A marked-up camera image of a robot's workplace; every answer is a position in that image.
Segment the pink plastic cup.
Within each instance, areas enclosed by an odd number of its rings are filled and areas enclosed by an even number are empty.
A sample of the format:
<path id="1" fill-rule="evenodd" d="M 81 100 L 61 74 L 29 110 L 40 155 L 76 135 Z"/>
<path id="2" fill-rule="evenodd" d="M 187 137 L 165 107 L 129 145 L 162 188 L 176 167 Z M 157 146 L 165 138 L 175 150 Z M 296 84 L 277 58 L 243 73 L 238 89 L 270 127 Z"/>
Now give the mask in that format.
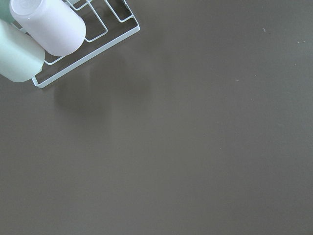
<path id="1" fill-rule="evenodd" d="M 84 42 L 86 25 L 62 0 L 11 0 L 13 18 L 53 56 L 74 53 Z"/>

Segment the pale green plastic cup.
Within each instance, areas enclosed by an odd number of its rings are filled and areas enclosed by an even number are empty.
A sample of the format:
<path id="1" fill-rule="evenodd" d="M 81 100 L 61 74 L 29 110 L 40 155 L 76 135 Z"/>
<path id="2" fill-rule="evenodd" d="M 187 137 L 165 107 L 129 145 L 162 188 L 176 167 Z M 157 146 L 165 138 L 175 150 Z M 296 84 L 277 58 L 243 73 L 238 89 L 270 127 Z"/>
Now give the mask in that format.
<path id="1" fill-rule="evenodd" d="M 12 82 L 25 82 L 37 75 L 45 50 L 29 35 L 0 21 L 0 74 Z"/>

